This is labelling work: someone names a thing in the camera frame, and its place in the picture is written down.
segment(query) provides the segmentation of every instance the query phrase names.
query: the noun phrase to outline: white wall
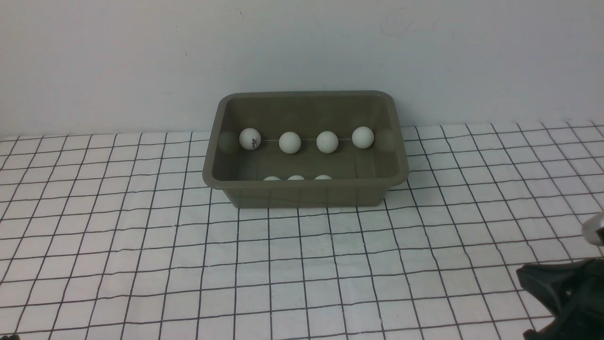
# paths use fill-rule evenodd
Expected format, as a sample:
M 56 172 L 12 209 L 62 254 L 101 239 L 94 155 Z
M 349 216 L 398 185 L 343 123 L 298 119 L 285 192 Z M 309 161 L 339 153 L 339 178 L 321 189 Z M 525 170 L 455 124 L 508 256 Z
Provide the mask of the white wall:
M 229 93 L 323 89 L 407 125 L 602 117 L 604 1 L 0 1 L 0 134 L 209 130 Z

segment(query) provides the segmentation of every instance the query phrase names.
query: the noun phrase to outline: white grid paper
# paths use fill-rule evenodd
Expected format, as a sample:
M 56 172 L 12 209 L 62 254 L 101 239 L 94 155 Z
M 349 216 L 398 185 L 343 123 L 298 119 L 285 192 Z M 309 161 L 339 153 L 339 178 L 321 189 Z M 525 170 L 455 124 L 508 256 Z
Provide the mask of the white grid paper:
M 209 134 L 0 142 L 0 335 L 24 339 L 518 339 L 551 315 L 525 263 L 600 257 L 604 126 L 403 128 L 372 208 L 234 209 Z

